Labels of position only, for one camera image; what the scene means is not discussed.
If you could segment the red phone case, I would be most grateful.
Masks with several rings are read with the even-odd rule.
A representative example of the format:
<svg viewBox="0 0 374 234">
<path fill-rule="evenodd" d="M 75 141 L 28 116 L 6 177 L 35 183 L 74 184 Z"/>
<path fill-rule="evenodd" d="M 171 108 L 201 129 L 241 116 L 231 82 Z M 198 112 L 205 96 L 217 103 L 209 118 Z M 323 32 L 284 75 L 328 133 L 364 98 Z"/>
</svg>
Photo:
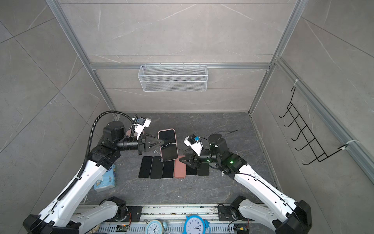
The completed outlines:
<svg viewBox="0 0 374 234">
<path fill-rule="evenodd" d="M 184 179 L 186 177 L 186 165 L 180 161 L 184 156 L 179 156 L 178 159 L 174 161 L 174 178 Z"/>
</svg>

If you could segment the dark phone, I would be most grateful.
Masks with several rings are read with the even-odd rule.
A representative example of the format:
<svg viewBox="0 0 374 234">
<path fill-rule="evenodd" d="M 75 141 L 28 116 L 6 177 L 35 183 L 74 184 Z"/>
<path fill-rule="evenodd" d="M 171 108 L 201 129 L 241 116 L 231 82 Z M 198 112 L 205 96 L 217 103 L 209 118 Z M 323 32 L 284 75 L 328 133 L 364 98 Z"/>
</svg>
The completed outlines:
<svg viewBox="0 0 374 234">
<path fill-rule="evenodd" d="M 164 142 L 160 146 L 162 160 L 173 161 L 178 159 L 178 147 L 175 130 L 161 130 L 158 132 L 158 138 Z"/>
</svg>

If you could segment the black phone case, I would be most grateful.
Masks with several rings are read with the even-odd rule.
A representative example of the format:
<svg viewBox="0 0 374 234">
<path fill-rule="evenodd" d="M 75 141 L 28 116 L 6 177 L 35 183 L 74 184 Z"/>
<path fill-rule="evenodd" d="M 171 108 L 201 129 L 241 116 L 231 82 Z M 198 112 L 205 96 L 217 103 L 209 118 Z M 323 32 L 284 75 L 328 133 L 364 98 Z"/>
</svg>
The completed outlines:
<svg viewBox="0 0 374 234">
<path fill-rule="evenodd" d="M 152 160 L 150 178 L 161 179 L 163 175 L 164 163 L 161 156 L 155 156 Z"/>
<path fill-rule="evenodd" d="M 197 175 L 198 176 L 209 176 L 209 164 L 201 164 L 197 168 Z"/>
</svg>

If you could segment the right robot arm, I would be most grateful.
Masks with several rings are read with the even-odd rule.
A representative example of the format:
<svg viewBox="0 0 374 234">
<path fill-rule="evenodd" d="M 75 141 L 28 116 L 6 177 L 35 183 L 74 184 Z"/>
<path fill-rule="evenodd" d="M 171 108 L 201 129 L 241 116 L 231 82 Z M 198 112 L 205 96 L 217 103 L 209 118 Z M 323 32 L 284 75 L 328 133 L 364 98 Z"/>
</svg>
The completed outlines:
<svg viewBox="0 0 374 234">
<path fill-rule="evenodd" d="M 182 157 L 180 162 L 193 169 L 214 163 L 223 175 L 243 185 L 263 202 L 258 205 L 243 196 L 237 197 L 230 206 L 235 218 L 257 221 L 277 234 L 309 233 L 312 212 L 307 202 L 295 201 L 263 179 L 242 157 L 229 150 L 221 134 L 208 137 L 209 148 L 204 148 L 201 140 L 194 134 L 185 138 L 185 145 L 193 153 Z"/>
</svg>

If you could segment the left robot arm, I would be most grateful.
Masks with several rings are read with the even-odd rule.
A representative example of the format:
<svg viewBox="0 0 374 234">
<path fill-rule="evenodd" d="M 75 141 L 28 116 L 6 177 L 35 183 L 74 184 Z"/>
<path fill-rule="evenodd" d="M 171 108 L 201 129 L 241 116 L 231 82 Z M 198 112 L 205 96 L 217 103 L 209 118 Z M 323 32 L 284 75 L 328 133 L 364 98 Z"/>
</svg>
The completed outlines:
<svg viewBox="0 0 374 234">
<path fill-rule="evenodd" d="M 85 234 L 105 220 L 124 219 L 127 215 L 126 203 L 116 197 L 83 214 L 75 215 L 75 210 L 94 184 L 120 158 L 122 151 L 143 153 L 163 143 L 143 133 L 150 123 L 148 118 L 136 117 L 132 120 L 129 135 L 122 122 L 108 123 L 95 148 L 88 142 L 84 163 L 78 173 L 46 208 L 25 219 L 25 230 L 29 234 Z"/>
</svg>

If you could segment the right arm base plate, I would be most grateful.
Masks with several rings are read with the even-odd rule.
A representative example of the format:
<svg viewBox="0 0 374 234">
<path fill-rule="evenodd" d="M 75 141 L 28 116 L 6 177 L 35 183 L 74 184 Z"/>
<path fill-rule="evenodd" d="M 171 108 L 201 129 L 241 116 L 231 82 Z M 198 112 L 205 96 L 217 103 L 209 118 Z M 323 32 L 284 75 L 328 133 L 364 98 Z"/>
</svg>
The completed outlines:
<svg viewBox="0 0 374 234">
<path fill-rule="evenodd" d="M 219 204 L 217 209 L 220 221 L 235 221 L 243 219 L 243 216 L 240 214 L 239 210 L 231 205 Z"/>
</svg>

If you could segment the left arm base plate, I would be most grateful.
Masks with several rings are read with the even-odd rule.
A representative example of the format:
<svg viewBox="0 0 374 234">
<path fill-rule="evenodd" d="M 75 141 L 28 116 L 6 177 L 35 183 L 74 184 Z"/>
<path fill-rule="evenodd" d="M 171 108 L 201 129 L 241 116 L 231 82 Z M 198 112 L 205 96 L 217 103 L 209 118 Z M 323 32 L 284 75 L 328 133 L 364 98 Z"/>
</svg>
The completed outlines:
<svg viewBox="0 0 374 234">
<path fill-rule="evenodd" d="M 142 206 L 127 206 L 127 212 L 125 213 L 125 219 L 123 222 L 139 222 L 142 215 Z"/>
</svg>

